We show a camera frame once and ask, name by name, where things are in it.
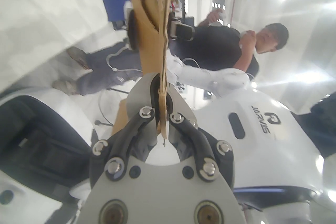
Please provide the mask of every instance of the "white cable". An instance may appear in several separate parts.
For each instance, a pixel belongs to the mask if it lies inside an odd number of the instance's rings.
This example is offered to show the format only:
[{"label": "white cable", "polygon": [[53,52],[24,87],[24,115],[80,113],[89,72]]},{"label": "white cable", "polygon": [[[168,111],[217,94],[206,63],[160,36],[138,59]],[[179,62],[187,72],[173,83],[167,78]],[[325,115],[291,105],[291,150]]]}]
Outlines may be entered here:
[{"label": "white cable", "polygon": [[246,73],[246,72],[245,72],[245,74],[251,76],[251,77],[252,77],[252,80],[254,79],[254,76],[253,76],[252,74],[250,74],[250,73]]},{"label": "white cable", "polygon": [[198,66],[198,68],[200,68],[200,66],[198,65],[198,63],[197,63],[197,61],[196,60],[194,60],[193,58],[185,58],[184,60],[182,60],[182,62],[184,63],[185,61],[187,61],[187,60],[192,60],[192,61],[194,61],[195,63],[196,63],[196,65]]},{"label": "white cable", "polygon": [[134,68],[129,68],[129,69],[118,69],[118,68],[115,68],[115,67],[112,67],[110,64],[109,64],[109,60],[111,57],[114,57],[114,56],[117,56],[117,55],[120,55],[121,52],[127,50],[128,48],[125,46],[125,47],[122,47],[119,51],[117,51],[115,54],[110,54],[106,57],[106,64],[109,66],[109,68],[111,68],[114,72],[127,72],[127,71],[139,71],[139,72],[142,72],[141,70],[139,69],[134,69]]}]

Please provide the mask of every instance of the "shoe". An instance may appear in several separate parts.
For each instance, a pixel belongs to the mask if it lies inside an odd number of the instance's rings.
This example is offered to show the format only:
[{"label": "shoe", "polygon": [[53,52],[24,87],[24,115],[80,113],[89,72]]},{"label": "shoe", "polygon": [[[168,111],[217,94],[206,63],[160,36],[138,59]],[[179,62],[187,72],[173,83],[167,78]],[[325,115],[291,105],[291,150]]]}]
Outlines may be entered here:
[{"label": "shoe", "polygon": [[86,62],[86,53],[77,47],[71,47],[66,50],[67,54],[76,61],[82,68],[89,70],[90,67]]},{"label": "shoe", "polygon": [[55,89],[64,92],[67,95],[78,94],[75,80],[55,80],[51,86]]}]

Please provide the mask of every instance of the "torn cardboard piece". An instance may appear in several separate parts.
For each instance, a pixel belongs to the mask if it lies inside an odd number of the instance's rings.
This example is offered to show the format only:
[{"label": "torn cardboard piece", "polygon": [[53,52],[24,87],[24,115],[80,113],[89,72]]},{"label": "torn cardboard piece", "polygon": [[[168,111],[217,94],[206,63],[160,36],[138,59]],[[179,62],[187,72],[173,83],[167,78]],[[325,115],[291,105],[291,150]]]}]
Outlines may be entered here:
[{"label": "torn cardboard piece", "polygon": [[[143,75],[160,73],[159,110],[160,123],[158,131],[164,139],[167,116],[167,77],[166,51],[168,47],[167,24],[170,0],[131,0],[138,27],[138,47]],[[126,101],[119,105],[113,134],[123,129],[127,123]]]}]

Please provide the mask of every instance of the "black t-shirt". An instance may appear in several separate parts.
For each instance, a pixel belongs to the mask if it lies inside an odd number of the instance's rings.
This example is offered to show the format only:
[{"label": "black t-shirt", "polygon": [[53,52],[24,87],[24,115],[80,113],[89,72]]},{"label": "black t-shirt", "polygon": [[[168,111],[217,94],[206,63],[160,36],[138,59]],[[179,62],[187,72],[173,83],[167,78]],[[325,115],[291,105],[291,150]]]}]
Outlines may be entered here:
[{"label": "black t-shirt", "polygon": [[[200,68],[217,71],[232,68],[242,55],[239,47],[239,32],[227,26],[196,27],[191,41],[172,40],[169,49],[182,61],[192,58]],[[192,60],[184,61],[186,65],[197,67]],[[256,76],[259,64],[253,56],[247,73]]]}]

